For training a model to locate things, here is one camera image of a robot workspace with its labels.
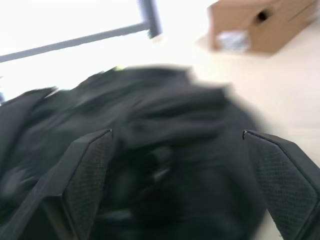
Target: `yellow tag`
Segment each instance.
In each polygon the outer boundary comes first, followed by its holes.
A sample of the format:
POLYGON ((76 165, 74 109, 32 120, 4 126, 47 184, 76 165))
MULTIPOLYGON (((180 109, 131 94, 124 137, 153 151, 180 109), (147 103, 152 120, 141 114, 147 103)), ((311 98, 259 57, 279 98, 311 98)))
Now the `yellow tag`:
POLYGON ((122 70, 124 70, 125 68, 126 68, 126 66, 118 65, 118 66, 116 66, 114 69, 115 69, 116 71, 122 71, 122 70))

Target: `white label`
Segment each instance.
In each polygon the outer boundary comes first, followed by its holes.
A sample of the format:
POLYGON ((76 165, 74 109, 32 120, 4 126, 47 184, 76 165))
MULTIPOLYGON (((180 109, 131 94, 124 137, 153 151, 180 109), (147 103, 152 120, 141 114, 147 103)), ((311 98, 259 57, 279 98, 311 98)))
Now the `white label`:
POLYGON ((225 51, 245 52, 251 47, 247 31, 224 31, 216 39, 220 48, 225 51))

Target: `black hole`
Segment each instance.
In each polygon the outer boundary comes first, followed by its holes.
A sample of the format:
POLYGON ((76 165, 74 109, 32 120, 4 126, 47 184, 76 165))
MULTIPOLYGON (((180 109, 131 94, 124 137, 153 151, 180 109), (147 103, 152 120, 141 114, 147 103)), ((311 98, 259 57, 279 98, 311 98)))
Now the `black hole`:
POLYGON ((258 24, 263 23, 271 16, 270 12, 267 10, 263 10, 259 12, 259 14, 256 16, 256 22, 258 24))

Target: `brown cardboard box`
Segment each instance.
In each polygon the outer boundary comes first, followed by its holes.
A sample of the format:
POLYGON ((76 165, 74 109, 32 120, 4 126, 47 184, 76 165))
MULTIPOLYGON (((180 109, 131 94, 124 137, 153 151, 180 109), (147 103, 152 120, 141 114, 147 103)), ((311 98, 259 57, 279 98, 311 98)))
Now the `brown cardboard box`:
POLYGON ((208 9, 213 49, 275 53, 302 31, 317 0, 220 0, 208 9))

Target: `beige table surface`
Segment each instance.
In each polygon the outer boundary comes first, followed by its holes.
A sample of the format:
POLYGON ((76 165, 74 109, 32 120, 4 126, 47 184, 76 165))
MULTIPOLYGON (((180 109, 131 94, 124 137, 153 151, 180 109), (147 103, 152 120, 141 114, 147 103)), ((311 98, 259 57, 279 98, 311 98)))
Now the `beige table surface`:
MULTIPOLYGON (((117 38, 0 64, 11 98, 32 88, 72 88, 114 65, 192 68, 195 84, 231 85, 229 95, 264 123, 265 131, 296 142, 320 166, 320 24, 315 22, 279 53, 211 52, 198 35, 117 38)), ((279 240, 266 216, 257 240, 279 240)))

